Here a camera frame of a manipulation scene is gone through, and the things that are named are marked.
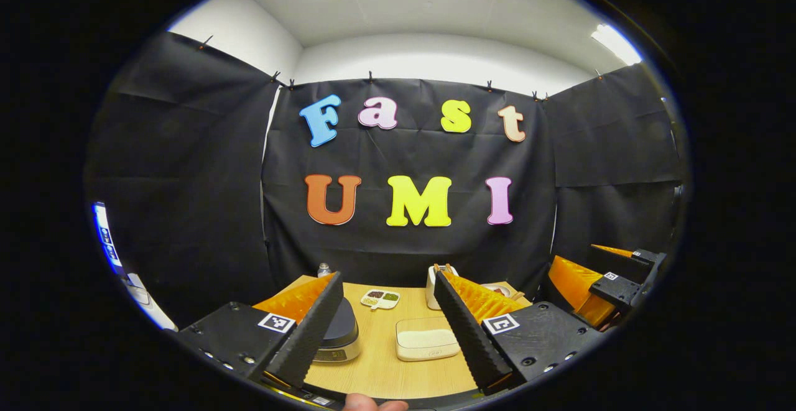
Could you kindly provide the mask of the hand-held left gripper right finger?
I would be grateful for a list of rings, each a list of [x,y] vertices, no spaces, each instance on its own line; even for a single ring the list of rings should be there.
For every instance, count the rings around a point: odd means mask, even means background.
[[[435,275],[435,298],[486,395],[546,380],[603,342],[602,332],[549,302],[477,323],[443,272]]]

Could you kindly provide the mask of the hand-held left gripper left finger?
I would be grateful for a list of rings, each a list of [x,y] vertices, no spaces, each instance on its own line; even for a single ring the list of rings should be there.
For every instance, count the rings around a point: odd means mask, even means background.
[[[319,278],[301,320],[230,302],[177,332],[185,348],[251,382],[300,389],[343,298],[341,274]]]

